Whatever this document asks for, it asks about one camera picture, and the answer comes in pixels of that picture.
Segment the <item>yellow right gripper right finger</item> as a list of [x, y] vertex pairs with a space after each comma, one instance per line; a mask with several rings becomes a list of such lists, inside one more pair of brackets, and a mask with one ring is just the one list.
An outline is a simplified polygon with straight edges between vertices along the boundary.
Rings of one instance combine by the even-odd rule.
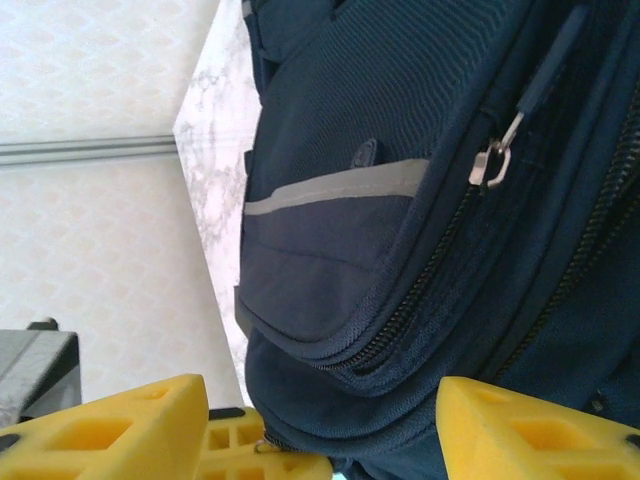
[[640, 480], [640, 430], [464, 377], [444, 377], [448, 480]]

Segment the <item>navy blue backpack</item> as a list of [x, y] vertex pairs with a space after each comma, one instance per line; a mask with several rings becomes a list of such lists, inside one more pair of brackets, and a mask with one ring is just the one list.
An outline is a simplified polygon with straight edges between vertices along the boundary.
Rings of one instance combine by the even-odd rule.
[[464, 377], [640, 468], [640, 0], [246, 0], [236, 314], [259, 454], [449, 480]]

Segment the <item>aluminium corner post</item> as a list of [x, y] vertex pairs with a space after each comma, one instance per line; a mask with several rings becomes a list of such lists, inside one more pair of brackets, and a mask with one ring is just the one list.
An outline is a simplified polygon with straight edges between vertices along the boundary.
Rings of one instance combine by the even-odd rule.
[[0, 167], [173, 155], [172, 135], [0, 144]]

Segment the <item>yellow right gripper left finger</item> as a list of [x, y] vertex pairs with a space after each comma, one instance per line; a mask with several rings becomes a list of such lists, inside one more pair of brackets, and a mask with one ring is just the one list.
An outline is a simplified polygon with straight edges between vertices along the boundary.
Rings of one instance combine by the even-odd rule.
[[0, 429], [0, 480], [195, 480], [204, 379], [184, 374]]

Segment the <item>grey black box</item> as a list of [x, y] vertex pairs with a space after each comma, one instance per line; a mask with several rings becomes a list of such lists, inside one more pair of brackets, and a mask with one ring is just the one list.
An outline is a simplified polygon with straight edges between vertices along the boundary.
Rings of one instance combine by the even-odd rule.
[[82, 403], [78, 335], [48, 317], [0, 329], [0, 429]]

